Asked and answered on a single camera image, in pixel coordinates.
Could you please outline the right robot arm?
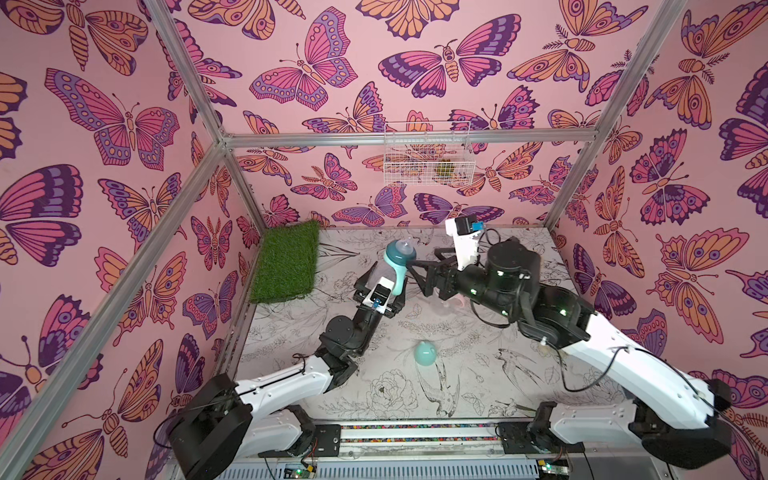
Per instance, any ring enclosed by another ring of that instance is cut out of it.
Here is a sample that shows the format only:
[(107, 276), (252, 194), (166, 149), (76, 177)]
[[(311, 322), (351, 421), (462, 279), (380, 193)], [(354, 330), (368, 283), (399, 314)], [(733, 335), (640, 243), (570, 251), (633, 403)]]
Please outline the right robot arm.
[(571, 291), (539, 281), (539, 255), (516, 238), (496, 243), (483, 264), (475, 254), (442, 248), (433, 261), (411, 259), (406, 268), (426, 296), (460, 294), (501, 315), (506, 326), (600, 370), (631, 399), (613, 405), (543, 402), (526, 426), (539, 452), (585, 443), (637, 445), (671, 466), (693, 470), (731, 452), (722, 414), (731, 389), (722, 380), (683, 373), (615, 328)]

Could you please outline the teal nipple collar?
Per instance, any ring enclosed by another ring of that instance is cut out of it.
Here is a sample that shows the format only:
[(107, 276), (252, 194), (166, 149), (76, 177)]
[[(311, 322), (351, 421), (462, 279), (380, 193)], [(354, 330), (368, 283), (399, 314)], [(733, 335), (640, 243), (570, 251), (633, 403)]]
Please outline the teal nipple collar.
[(398, 267), (406, 267), (409, 261), (417, 258), (414, 241), (410, 238), (390, 242), (384, 254), (385, 260)]

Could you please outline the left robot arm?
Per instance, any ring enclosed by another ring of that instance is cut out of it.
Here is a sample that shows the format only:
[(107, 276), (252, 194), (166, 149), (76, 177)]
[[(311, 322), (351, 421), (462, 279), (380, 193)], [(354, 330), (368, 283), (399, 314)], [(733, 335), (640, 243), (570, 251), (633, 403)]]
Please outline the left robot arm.
[(355, 283), (353, 317), (337, 315), (311, 355), (295, 365), (250, 380), (227, 374), (210, 379), (162, 430), (186, 479), (214, 479), (239, 457), (268, 452), (298, 456), (310, 449), (315, 424), (299, 401), (342, 386), (357, 370), (383, 318), (405, 305), (407, 270), (372, 266)]

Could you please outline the mint bottle cap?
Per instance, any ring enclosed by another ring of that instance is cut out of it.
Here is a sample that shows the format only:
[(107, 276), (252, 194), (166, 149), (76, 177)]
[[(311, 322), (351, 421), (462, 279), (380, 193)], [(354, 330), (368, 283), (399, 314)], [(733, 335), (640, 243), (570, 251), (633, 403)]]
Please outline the mint bottle cap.
[(434, 365), (438, 357), (437, 348), (432, 342), (422, 340), (414, 347), (413, 357), (421, 367)]

